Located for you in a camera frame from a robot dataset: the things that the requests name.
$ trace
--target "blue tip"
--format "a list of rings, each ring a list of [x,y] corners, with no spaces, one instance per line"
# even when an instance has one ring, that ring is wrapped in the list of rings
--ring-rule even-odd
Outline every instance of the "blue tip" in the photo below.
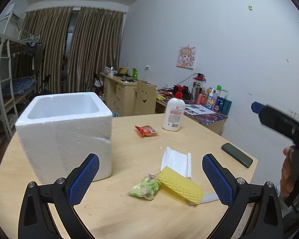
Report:
[[[73,207],[81,203],[86,191],[97,174],[100,167],[98,156],[93,156],[75,182],[69,189],[69,203]]]
[[[259,103],[259,102],[254,102],[253,104],[251,104],[251,110],[254,112],[254,113],[257,113],[259,114],[260,110],[265,107],[265,105]]]
[[[213,186],[220,202],[223,205],[231,206],[234,200],[232,187],[229,185],[227,180],[224,178],[209,156],[203,157],[203,171]]]

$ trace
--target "styrofoam box rim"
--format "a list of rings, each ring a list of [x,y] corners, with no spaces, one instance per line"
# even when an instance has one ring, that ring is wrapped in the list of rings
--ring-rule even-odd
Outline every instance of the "styrofoam box rim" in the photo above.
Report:
[[[40,119],[29,119],[28,115],[30,114],[33,107],[36,103],[43,97],[59,97],[59,96],[72,96],[72,95],[89,95],[92,100],[99,108],[99,112],[97,113],[84,113],[84,114],[75,114],[75,115],[66,115],[66,116],[57,116],[57,117],[48,117],[48,118],[40,118]],[[55,122],[55,121],[66,121],[66,120],[78,120],[78,119],[88,119],[88,118],[96,118],[96,117],[111,117],[113,113],[111,110],[105,105],[105,103],[94,93],[94,92],[81,92],[81,93],[64,93],[64,94],[53,94],[53,95],[42,95],[36,96],[23,111],[21,116],[18,118],[16,122],[16,127],[29,125],[29,124],[41,124],[47,122]]]

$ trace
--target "dark green phone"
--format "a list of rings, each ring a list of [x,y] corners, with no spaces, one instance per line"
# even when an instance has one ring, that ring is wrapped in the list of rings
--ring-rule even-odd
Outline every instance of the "dark green phone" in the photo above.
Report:
[[[230,143],[226,143],[222,145],[222,150],[224,150],[226,153],[228,153],[231,157],[235,158],[238,162],[240,162],[243,166],[246,168],[249,168],[251,164],[253,163],[253,159],[251,159],[249,156],[244,154],[242,151],[234,147]]]

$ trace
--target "bunk bed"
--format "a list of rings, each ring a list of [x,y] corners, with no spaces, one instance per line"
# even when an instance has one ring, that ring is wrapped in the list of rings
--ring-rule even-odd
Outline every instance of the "bunk bed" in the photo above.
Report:
[[[1,79],[1,71],[0,71],[0,121],[3,123],[4,131],[6,137],[10,140],[13,136],[12,128],[19,117],[17,110],[17,104],[23,101],[26,97],[28,97],[35,90],[35,80],[32,85],[28,86],[27,89],[15,90],[14,81],[12,79],[11,72],[11,57],[12,54],[20,53],[25,50],[27,45],[33,46],[35,43],[39,43],[40,37],[36,37],[23,29],[19,29],[18,38],[13,38],[6,35],[7,27],[13,18],[14,13],[13,10],[4,17],[0,22],[6,20],[5,28],[3,33],[0,33],[0,69],[2,67],[3,60],[8,61],[9,68],[9,77],[6,79]],[[14,109],[14,118],[13,120],[9,120],[7,113]]]

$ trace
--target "anime girl picture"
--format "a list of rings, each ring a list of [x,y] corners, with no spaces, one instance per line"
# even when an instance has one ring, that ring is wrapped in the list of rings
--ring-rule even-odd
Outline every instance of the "anime girl picture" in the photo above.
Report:
[[[179,56],[177,58],[176,66],[193,69],[196,59],[196,52],[196,47],[190,47],[189,45],[187,47],[181,47],[179,49]]]

